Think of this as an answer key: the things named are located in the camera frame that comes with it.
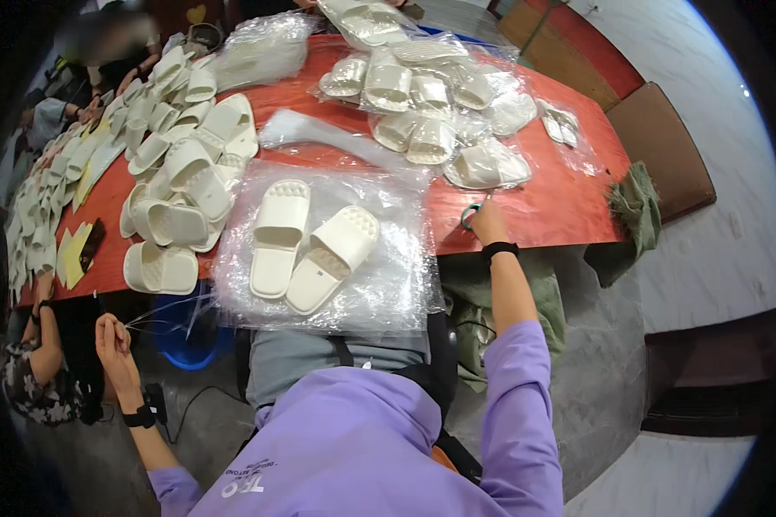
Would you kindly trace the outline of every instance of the red tablecloth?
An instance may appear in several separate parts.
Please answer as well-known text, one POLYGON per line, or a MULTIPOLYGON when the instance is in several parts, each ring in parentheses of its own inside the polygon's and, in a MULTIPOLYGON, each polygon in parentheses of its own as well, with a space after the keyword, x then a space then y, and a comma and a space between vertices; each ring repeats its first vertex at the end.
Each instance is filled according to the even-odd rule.
MULTIPOLYGON (((334 123, 349 131, 369 133, 367 113, 320 103, 307 92, 333 63, 348 52, 341 36, 311 36, 310 54, 305 67, 295 78, 282 79, 269 86, 244 88, 251 101, 257 128, 260 128, 276 109, 290 108, 334 123)), ((621 239, 620 230, 610 218, 605 192, 610 181, 620 181, 629 168, 630 160, 609 121, 595 101, 575 90, 532 70, 519 68, 526 76, 536 98, 559 103, 574 110, 586 133, 591 148, 596 152, 604 170, 595 176, 586 176, 566 167, 549 139, 543 124, 533 121, 518 134, 520 144, 537 165, 531 180, 512 190, 495 194, 509 216, 511 238, 521 247, 560 246, 584 243, 612 243, 621 239)), ((218 99, 236 93, 222 93, 218 99)), ((323 150, 319 155, 310 153, 287 155, 277 150, 260 150, 257 158, 295 165, 338 165, 344 155, 337 150, 323 150)), ((113 162, 90 192, 84 206, 77 213, 67 208, 57 230, 58 242, 64 230, 71 233, 81 222, 101 218, 107 236, 94 258, 94 265, 75 285, 73 290, 56 289, 56 298, 124 290, 122 266, 124 254, 138 237, 123 239, 118 230, 121 205, 135 185, 127 171, 124 153, 113 162)), ((460 215, 471 202, 481 201, 484 193, 460 191, 445 179, 436 180, 429 194, 429 214, 437 243, 437 254, 476 252, 481 246, 472 233, 460 226, 460 215)), ((209 276, 217 247, 199 255, 199 277, 209 276)), ((31 295, 24 288, 22 300, 31 303, 31 295)))

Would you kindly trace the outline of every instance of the smartwatch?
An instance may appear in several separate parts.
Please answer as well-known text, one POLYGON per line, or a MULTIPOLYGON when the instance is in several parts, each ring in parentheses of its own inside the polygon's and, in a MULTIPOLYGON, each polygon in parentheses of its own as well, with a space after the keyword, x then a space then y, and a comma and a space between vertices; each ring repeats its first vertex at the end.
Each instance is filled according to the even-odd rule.
POLYGON ((135 414, 121 414, 124 417, 124 423, 127 427, 144 427, 144 429, 150 429, 155 425, 155 414, 152 413, 150 406, 143 405, 135 414))
POLYGON ((489 267, 491 267, 491 257, 500 252, 511 252, 514 253, 515 256, 520 255, 517 244, 503 242, 491 243, 488 246, 484 246, 481 254, 483 255, 483 258, 486 259, 486 262, 488 262, 489 267))
POLYGON ((31 315, 31 322, 39 327, 41 326, 41 309, 44 307, 52 308, 48 299, 42 299, 41 303, 37 305, 37 316, 31 315))

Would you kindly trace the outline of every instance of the hand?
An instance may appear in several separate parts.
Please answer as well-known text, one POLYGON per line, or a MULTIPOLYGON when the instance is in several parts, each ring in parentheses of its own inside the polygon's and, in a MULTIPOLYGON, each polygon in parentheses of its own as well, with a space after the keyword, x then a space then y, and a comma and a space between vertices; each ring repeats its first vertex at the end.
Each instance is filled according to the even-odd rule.
POLYGON ((92 112, 89 109, 78 108, 78 111, 76 111, 75 114, 78 115, 78 122, 82 124, 85 124, 87 121, 92 119, 92 112))
POLYGON ((52 282, 54 279, 52 273, 44 273, 37 277, 37 297, 36 303, 40 304, 45 299, 50 299, 52 293, 55 290, 55 285, 52 282))
POLYGON ((126 90, 129 84, 133 82, 133 79, 135 79, 137 74, 138 70, 132 69, 130 70, 129 74, 125 75, 124 79, 121 81, 121 84, 118 86, 118 90, 115 92, 116 97, 120 97, 121 94, 124 93, 124 90, 126 90))
POLYGON ((107 313, 95 321, 95 353, 118 396, 121 409, 135 413, 143 405, 141 378, 130 353, 130 335, 124 324, 107 313))
POLYGON ((487 199, 480 210, 472 216, 469 223, 480 243, 488 246, 491 243, 509 241, 509 227, 506 224, 506 215, 497 201, 487 199))
POLYGON ((95 112, 96 109, 101 105, 101 98, 99 95, 95 95, 92 98, 92 101, 90 102, 90 105, 86 107, 86 111, 88 112, 95 112))

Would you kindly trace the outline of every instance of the green handle scissors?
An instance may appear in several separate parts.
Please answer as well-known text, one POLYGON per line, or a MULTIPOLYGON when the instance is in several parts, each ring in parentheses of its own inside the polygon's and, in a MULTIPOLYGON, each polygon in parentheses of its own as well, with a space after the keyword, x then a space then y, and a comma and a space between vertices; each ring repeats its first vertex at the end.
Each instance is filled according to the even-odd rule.
MULTIPOLYGON (((486 200, 491 199, 492 195, 493 195, 493 192, 488 192, 486 194, 486 200)), ((472 204, 466 207, 466 209, 462 212, 462 216, 460 217, 460 224, 462 224, 462 227, 464 227, 466 230, 472 229, 472 225, 466 222, 466 218, 470 215, 469 212, 471 212, 472 210, 474 210, 475 212, 479 212, 482 206, 483 206, 482 202, 473 202, 472 204)))

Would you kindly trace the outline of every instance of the green fabric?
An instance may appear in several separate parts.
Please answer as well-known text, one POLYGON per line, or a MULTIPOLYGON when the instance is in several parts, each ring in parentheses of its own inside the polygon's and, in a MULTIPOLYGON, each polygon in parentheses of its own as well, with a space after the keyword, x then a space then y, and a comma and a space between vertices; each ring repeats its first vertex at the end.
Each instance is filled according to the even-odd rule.
POLYGON ((645 252, 654 250, 661 233, 658 193, 642 161, 634 163, 620 183, 612 183, 609 209, 630 239, 622 243, 590 244, 583 260, 597 273, 600 287, 614 284, 645 252))
MULTIPOLYGON (((566 346, 566 317, 563 314, 558 278, 539 249, 520 250, 519 262, 534 296, 549 353, 552 358, 557 357, 566 346)), ((453 324, 458 325, 456 337, 460 378, 476 391, 482 391, 486 388, 486 376, 480 364, 481 343, 477 333, 483 329, 474 324, 460 324, 473 321, 494 328, 490 315, 489 267, 479 253, 463 253, 439 257, 439 270, 443 288, 454 303, 451 318, 453 324)))

